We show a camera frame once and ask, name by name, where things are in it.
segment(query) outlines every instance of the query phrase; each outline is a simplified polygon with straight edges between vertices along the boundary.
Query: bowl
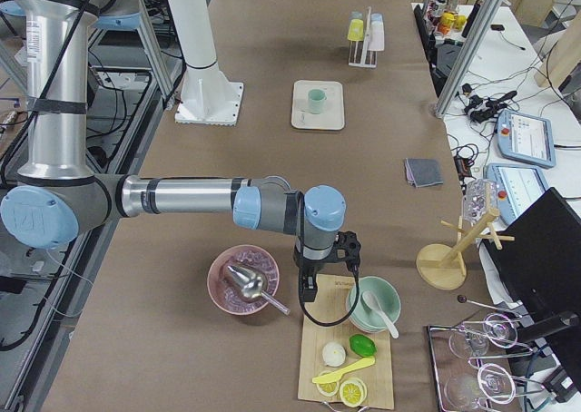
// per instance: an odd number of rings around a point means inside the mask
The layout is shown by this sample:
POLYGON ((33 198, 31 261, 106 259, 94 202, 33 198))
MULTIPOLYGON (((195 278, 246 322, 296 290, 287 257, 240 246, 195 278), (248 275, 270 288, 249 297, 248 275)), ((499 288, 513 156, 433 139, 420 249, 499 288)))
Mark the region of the bowl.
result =
POLYGON ((230 260, 237 260, 266 276, 266 291, 274 295, 279 287, 279 266, 268 251, 258 246, 241 245, 223 251, 212 263, 208 271, 208 293, 214 304, 232 315, 250 315, 263 309, 268 302, 265 299, 244 301, 238 291, 226 281, 223 270, 230 260))
MULTIPOLYGON (((389 318, 394 323, 398 320, 401 313, 401 300, 396 289, 383 278, 366 276, 359 279, 359 302, 350 316, 350 321, 356 328, 368 333, 381 332, 387 329, 381 317, 363 302, 361 295, 364 291, 372 291, 377 296, 381 307, 389 318)), ((346 306, 348 309, 355 301, 356 292, 355 287, 353 287, 347 296, 346 306)))

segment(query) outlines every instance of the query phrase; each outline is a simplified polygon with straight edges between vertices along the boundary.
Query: white spoon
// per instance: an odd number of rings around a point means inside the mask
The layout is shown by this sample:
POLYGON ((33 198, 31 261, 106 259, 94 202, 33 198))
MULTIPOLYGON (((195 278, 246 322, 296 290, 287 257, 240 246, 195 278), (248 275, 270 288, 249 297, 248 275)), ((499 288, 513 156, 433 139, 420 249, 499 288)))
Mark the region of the white spoon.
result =
POLYGON ((398 329, 396 328, 395 324, 393 324, 393 321, 391 321, 391 319, 389 319, 388 314, 386 314, 383 311, 383 309, 381 308, 381 305, 379 304, 378 298, 375 294, 373 294, 373 291, 363 291, 363 294, 361 295, 361 297, 363 298, 363 301, 365 302, 365 304, 373 312, 378 314, 381 317, 381 319, 383 319, 383 322, 388 327, 388 330, 389 330, 389 333, 391 334, 391 336, 394 339, 397 339, 399 337, 398 329))

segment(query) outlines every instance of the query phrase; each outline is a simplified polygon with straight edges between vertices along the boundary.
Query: pink bowl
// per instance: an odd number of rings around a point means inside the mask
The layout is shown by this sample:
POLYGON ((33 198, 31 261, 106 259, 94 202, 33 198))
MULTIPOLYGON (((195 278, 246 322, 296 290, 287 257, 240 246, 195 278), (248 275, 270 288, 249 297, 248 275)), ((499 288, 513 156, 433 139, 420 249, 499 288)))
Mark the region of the pink bowl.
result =
POLYGON ((223 275, 223 268, 229 260, 237 260, 261 271, 268 281, 267 292, 274 295, 279 287, 279 266, 268 251, 257 246, 241 245, 230 247, 214 260, 208 271, 208 292, 214 304, 233 315, 250 315, 264 308, 268 302, 257 299, 247 302, 223 275))

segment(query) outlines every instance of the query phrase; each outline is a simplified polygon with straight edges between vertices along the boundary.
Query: blue tablet device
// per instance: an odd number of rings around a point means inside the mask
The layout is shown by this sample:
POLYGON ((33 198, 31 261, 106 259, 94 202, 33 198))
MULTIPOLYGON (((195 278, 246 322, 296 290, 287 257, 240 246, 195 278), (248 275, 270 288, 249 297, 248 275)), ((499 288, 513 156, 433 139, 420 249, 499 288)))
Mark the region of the blue tablet device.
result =
POLYGON ((555 147, 548 119, 503 110, 498 115, 498 149, 511 160, 555 167, 555 147))
POLYGON ((500 218, 507 225, 548 190, 543 171, 536 165, 489 164, 486 178, 497 183, 500 218))

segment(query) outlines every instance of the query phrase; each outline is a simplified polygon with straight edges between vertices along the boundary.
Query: table surface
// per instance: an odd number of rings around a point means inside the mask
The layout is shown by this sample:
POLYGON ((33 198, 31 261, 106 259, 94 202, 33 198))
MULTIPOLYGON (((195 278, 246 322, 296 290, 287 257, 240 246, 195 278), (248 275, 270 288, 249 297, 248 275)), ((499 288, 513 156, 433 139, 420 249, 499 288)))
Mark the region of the table surface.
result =
MULTIPOLYGON (((461 14, 469 14, 471 6, 463 5, 461 14)), ((517 96, 511 107, 522 112, 535 116, 543 116, 551 121, 553 138, 555 144, 581 145, 581 126, 569 107, 561 102, 556 93, 551 88, 542 89, 534 79, 536 70, 541 65, 537 58, 537 53, 533 49, 527 36, 518 24, 508 7, 500 7, 497 11, 494 24, 502 24, 506 30, 503 32, 506 40, 492 30, 488 30, 481 46, 478 48, 477 56, 468 69, 468 73, 463 83, 470 83, 475 88, 475 93, 480 97, 495 96, 517 90, 517 96), (522 46, 525 50, 518 49, 507 40, 517 46, 522 46)), ((450 147, 473 142, 481 151, 487 151, 487 140, 480 136, 475 130, 481 131, 484 135, 490 135, 494 129, 494 124, 487 126, 470 123, 463 114, 464 104, 459 98, 454 99, 448 114, 445 116, 448 133, 455 138, 449 137, 450 147)), ((500 155, 497 147, 496 137, 491 143, 489 153, 482 153, 476 159, 473 174, 482 177, 486 164, 513 162, 500 155)), ((564 197, 581 196, 581 176, 579 164, 581 163, 581 151, 570 151, 556 149, 556 167, 543 169, 545 178, 549 186, 556 187, 564 197)), ((571 201, 570 206, 581 215, 581 201, 571 201)), ((496 227, 502 229, 504 226, 499 223, 496 227)), ((481 250, 481 262, 487 273, 487 283, 492 299, 499 303, 504 300, 506 293, 504 287, 497 277, 496 269, 486 250, 481 250)), ((535 380, 543 380, 551 373, 551 369, 539 371, 533 376, 535 380)), ((535 405, 539 405, 546 394, 533 395, 531 398, 535 405)), ((543 410, 547 412, 573 412, 581 410, 581 395, 574 397, 564 404, 550 403, 543 410)))
MULTIPOLYGON (((212 0, 220 67, 245 83, 235 127, 176 124, 167 113, 143 177, 280 174, 295 188, 337 187, 348 208, 344 230, 362 243, 361 275, 399 291, 400 337, 392 341, 395 410, 436 410, 425 326, 472 314, 456 295, 487 300, 480 269, 456 291, 431 288, 415 258, 432 242, 451 243, 461 192, 444 123, 409 0, 212 0), (377 69, 347 66, 350 12, 383 13, 386 51, 377 69), (291 93, 301 79, 339 81, 346 127, 291 127, 291 93), (408 157, 439 161, 444 184, 416 189, 408 157)), ((302 314, 294 239, 236 228, 229 214, 167 214, 120 222, 79 320, 45 411, 322 410, 297 399, 302 314), (206 290, 212 260, 230 246, 262 246, 278 261, 277 297, 249 317, 216 308, 206 290)), ((476 259, 471 250, 468 259, 476 259)), ((324 272, 348 275, 344 266, 324 272)))

